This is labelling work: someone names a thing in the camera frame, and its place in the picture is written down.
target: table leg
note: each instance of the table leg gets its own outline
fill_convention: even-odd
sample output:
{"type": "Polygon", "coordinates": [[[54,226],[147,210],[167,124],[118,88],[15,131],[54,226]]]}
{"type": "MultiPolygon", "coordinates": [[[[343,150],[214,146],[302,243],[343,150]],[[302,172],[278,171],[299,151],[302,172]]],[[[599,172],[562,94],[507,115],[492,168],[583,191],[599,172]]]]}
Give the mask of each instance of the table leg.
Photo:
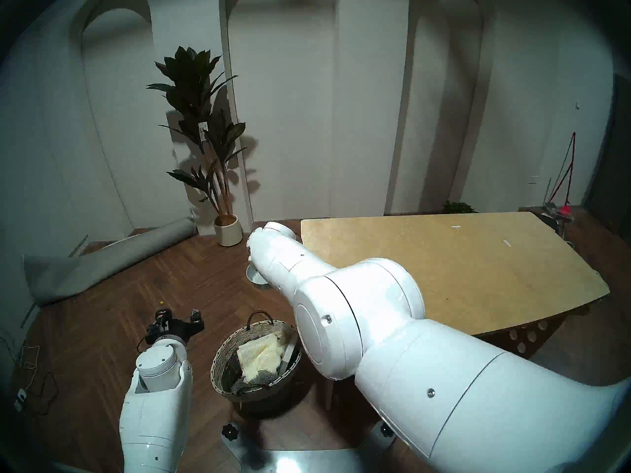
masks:
{"type": "Polygon", "coordinates": [[[333,401],[333,384],[334,380],[324,379],[324,410],[329,411],[331,409],[331,402],[333,401]]]}

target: white plant pot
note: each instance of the white plant pot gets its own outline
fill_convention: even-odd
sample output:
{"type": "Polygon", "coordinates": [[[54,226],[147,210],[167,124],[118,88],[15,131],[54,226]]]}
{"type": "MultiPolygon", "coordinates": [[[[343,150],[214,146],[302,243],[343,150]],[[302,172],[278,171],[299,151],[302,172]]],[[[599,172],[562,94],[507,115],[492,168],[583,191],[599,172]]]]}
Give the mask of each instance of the white plant pot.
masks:
{"type": "Polygon", "coordinates": [[[230,225],[217,225],[217,222],[214,221],[214,232],[217,235],[217,242],[219,245],[230,246],[235,245],[241,242],[243,239],[243,230],[241,229],[241,224],[239,223],[239,217],[235,215],[235,221],[230,225]]]}

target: green plant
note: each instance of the green plant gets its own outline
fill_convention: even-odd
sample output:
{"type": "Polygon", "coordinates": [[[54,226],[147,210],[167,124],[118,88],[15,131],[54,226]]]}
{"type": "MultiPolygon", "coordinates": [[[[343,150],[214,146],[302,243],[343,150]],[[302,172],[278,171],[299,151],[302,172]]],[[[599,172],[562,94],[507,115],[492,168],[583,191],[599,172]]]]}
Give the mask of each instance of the green plant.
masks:
{"type": "Polygon", "coordinates": [[[195,52],[192,48],[178,47],[175,57],[165,57],[164,64],[156,62],[156,67],[174,84],[154,83],[147,89],[165,93],[165,98],[183,119],[178,121],[179,129],[161,125],[191,140],[201,152],[204,163],[197,170],[187,173],[181,169],[168,172],[171,177],[200,190],[217,212],[217,225],[229,225],[235,221],[228,184],[228,162],[243,149],[235,151],[236,140],[245,131],[245,123],[228,122],[222,109],[213,111],[212,98],[229,81],[231,76],[218,83],[223,72],[210,80],[221,56],[212,57],[210,51],[195,52]],[[206,129],[200,124],[206,123],[206,129]]]}
{"type": "Polygon", "coordinates": [[[477,213],[471,206],[462,202],[447,200],[442,206],[443,213],[477,213]]]}

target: herringbone floor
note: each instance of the herringbone floor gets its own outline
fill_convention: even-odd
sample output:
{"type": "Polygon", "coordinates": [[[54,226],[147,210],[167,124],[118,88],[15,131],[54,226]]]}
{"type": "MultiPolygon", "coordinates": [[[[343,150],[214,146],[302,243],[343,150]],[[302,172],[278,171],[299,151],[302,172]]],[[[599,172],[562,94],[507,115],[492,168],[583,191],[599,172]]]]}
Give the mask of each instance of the herringbone floor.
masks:
{"type": "MultiPolygon", "coordinates": [[[[631,375],[631,248],[585,210],[575,209],[574,214],[576,222],[568,227],[568,237],[612,292],[590,305],[588,315],[567,317],[532,360],[580,382],[610,385],[631,375]]],[[[299,223],[289,225],[300,233],[299,223]]],[[[192,308],[199,308],[206,322],[206,330],[189,343],[193,407],[180,473],[239,471],[220,440],[221,427],[231,420],[243,424],[255,442],[269,449],[359,444],[377,421],[375,412],[352,379],[336,383],[333,407],[326,412],[322,378],[307,358],[286,401],[289,409],[275,418],[245,419],[214,391],[209,378],[214,354],[253,311],[265,310],[293,323],[292,310],[279,292],[251,285],[246,267],[245,241],[224,248],[213,237],[195,236],[81,295],[44,308],[29,330],[26,345],[41,346],[30,390],[40,389],[48,370],[59,385],[48,415],[32,420],[51,458],[94,473],[123,470],[118,419],[134,370],[136,343],[155,310],[165,306],[183,319],[192,308]]],[[[504,348],[499,340],[493,343],[504,348]]],[[[17,371],[15,391],[30,381],[31,373],[17,371]]],[[[53,391],[47,384],[44,402],[30,397],[31,406],[45,405],[53,391]]],[[[384,455],[380,471],[430,469],[397,439],[384,455]]]]}
{"type": "MultiPolygon", "coordinates": [[[[300,229],[299,224],[292,228],[300,229]]],[[[225,248],[213,237],[195,236],[81,295],[44,308],[29,331],[27,344],[42,346],[33,389],[39,389],[47,370],[59,385],[48,415],[32,421],[51,458],[94,473],[123,471],[118,420],[134,371],[135,347],[155,310],[163,307],[181,319],[199,308],[206,323],[205,331],[189,343],[193,406],[179,472],[239,471],[220,439],[221,428],[229,421],[244,424],[250,437],[267,449],[358,445],[377,421],[376,413],[352,378],[336,384],[332,409],[326,412],[323,380],[306,357],[288,399],[288,404],[295,405],[275,418],[244,419],[214,391],[209,378],[214,354],[253,311],[265,310],[294,324],[292,309],[280,293],[251,285],[246,267],[245,240],[225,248]]],[[[28,382],[30,372],[19,373],[16,380],[28,382]]],[[[49,385],[44,399],[53,391],[49,385]]],[[[426,468],[398,440],[380,471],[426,468]]]]}

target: wicker basket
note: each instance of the wicker basket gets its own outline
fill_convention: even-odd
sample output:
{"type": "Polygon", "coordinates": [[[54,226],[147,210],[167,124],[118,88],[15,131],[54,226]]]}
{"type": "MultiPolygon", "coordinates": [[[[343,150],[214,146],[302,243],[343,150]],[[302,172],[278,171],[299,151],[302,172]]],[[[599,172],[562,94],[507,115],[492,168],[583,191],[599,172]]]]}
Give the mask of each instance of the wicker basket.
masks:
{"type": "Polygon", "coordinates": [[[213,366],[210,368],[210,380],[218,393],[229,399],[231,402],[247,403],[255,402],[275,395],[287,386],[296,372],[298,362],[302,357],[300,339],[296,342],[296,350],[285,373],[274,380],[270,385],[261,386],[252,390],[235,395],[230,392],[232,385],[241,377],[241,366],[237,357],[237,348],[246,342],[266,336],[270,332],[282,331],[290,336],[296,332],[292,326],[282,320],[273,320],[268,313],[261,310],[254,312],[247,319],[247,325],[236,330],[228,339],[224,341],[213,359],[213,366]],[[253,316],[257,313],[264,313],[267,320],[252,322],[253,316]]]}

